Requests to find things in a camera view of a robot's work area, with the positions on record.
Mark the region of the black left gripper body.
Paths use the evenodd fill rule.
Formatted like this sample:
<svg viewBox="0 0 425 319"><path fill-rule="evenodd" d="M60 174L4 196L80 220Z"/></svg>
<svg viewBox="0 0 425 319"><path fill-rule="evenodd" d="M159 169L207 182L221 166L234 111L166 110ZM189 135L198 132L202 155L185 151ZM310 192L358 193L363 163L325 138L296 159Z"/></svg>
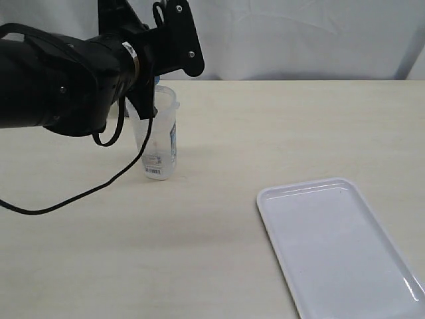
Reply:
<svg viewBox="0 0 425 319"><path fill-rule="evenodd" d="M155 67L166 60L157 50L171 43L165 30L167 1L156 1L152 6L157 27L150 29L142 23L128 1L98 1L98 30L102 42L121 45L130 55L127 84L122 96L152 96Z"/></svg>

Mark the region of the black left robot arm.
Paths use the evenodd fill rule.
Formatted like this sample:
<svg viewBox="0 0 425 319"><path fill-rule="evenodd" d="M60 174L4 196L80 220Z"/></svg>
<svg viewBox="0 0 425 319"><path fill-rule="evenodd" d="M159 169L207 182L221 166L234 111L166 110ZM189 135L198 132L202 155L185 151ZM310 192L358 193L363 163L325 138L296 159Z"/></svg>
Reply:
<svg viewBox="0 0 425 319"><path fill-rule="evenodd" d="M21 23L1 25L1 127L43 127L98 139L113 104L123 126L126 103L139 119L155 116L155 79L169 44L167 4L152 7L155 28L127 1L98 2L98 34L78 39Z"/></svg>

